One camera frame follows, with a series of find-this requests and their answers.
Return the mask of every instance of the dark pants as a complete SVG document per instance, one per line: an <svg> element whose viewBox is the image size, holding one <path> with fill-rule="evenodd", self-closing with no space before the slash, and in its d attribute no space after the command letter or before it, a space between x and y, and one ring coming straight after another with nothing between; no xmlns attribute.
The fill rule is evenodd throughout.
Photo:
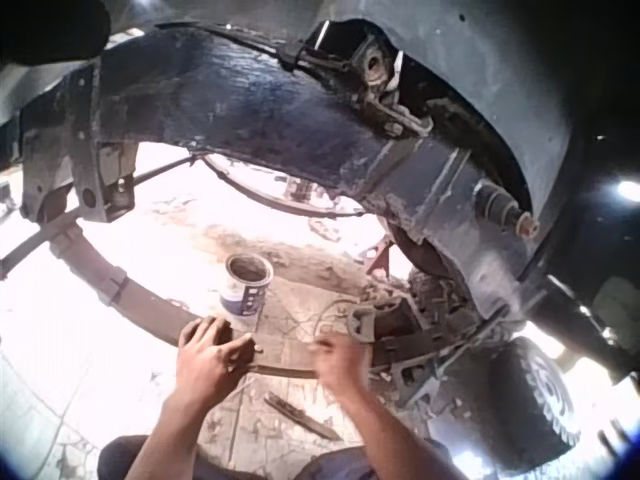
<svg viewBox="0 0 640 480"><path fill-rule="evenodd" d="M124 480L133 461L146 441L145 435L120 437L107 445L98 461L99 480ZM194 480L261 479L254 474L233 472L213 465L201 455L196 456ZM325 453L302 469L296 480L376 480L362 448L347 448Z"/></svg>

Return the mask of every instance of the chassis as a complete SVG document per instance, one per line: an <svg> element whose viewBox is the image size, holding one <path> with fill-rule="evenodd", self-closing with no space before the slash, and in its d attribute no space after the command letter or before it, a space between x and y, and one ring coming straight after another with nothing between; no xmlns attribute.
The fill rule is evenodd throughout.
<svg viewBox="0 0 640 480"><path fill-rule="evenodd" d="M386 219L420 270L461 288L477 314L469 338L442 346L427 329L379 340L375 368L435 358L430 372L441 373L496 325L527 319L615 378L637 368L637 351L607 341L607 323L585 306L594 286L584 280L567 286L571 275L562 282L556 276L588 276L574 266L593 247L570 252L566 245L578 234L602 234L597 225L576 223L586 208L576 199L604 178L602 158L617 172L637 172L615 154L620 145L635 148L627 116L611 105L635 85L621 79L637 75L634 66L618 63L624 52L614 47L627 40L624 29L614 28L618 17L607 17L604 33L590 38L599 10L560 10L552 2L108 0L105 6L107 32L136 27L145 35L95 58L101 46L94 52L56 46L44 59L22 51L15 57L23 63L86 61L19 73L7 64L0 71L12 79L0 99L0 167L22 164L21 213L41 225L2 259L3 278L50 241L105 302L176 343L192 315L108 264L75 224L80 217L111 222L134 208L135 185L172 167L134 177L136 146L163 142L189 149L192 157L182 163L222 153L353 198ZM102 25L87 33L86 45L100 43L96 35L104 31ZM589 62L578 55L584 44L576 39L616 52L599 65L610 74L606 81L584 75ZM567 66L568 58L577 60ZM617 146L603 148L602 132ZM71 188L80 205L66 212ZM634 212L624 222L637 231ZM634 243L635 237L624 246L635 252L631 257L594 261L594 281L613 268L637 282ZM301 344L258 341L265 345L258 371L312 374ZM422 379L409 397L428 385Z"/></svg>

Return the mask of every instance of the person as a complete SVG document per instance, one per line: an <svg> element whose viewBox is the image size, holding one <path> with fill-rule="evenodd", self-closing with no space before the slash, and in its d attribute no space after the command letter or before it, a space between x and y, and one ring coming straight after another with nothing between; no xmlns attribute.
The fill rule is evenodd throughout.
<svg viewBox="0 0 640 480"><path fill-rule="evenodd" d="M251 335L224 343L228 330L223 319L199 319L183 329L176 386L163 404L156 427L148 437L121 437L107 445L98 461L100 480L260 478L222 469L197 454L205 416L236 388L253 358ZM465 478L368 390L368 346L345 335L330 335L317 339L310 349L320 384L351 418L364 447L321 455L303 468L297 480Z"/></svg>

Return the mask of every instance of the tin can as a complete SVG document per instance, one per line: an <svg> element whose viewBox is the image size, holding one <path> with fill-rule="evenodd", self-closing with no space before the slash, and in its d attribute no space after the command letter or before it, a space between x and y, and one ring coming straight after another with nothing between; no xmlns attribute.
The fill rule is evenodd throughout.
<svg viewBox="0 0 640 480"><path fill-rule="evenodd" d="M226 279L220 303L232 315L249 317L262 310L273 267L260 255L240 253L225 262Z"/></svg>

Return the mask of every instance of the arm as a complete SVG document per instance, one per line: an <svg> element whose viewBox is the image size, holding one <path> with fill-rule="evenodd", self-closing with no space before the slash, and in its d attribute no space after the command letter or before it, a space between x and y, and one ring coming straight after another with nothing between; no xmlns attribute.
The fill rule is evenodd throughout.
<svg viewBox="0 0 640 480"><path fill-rule="evenodd" d="M355 424L367 458L381 480L465 478L368 391L371 352L367 346L335 335L318 340L313 352L320 383L333 393Z"/></svg>
<svg viewBox="0 0 640 480"><path fill-rule="evenodd" d="M198 433L207 412L245 375L253 341L245 336L218 345L228 324L198 319L180 334L176 388L126 480L191 480Z"/></svg>

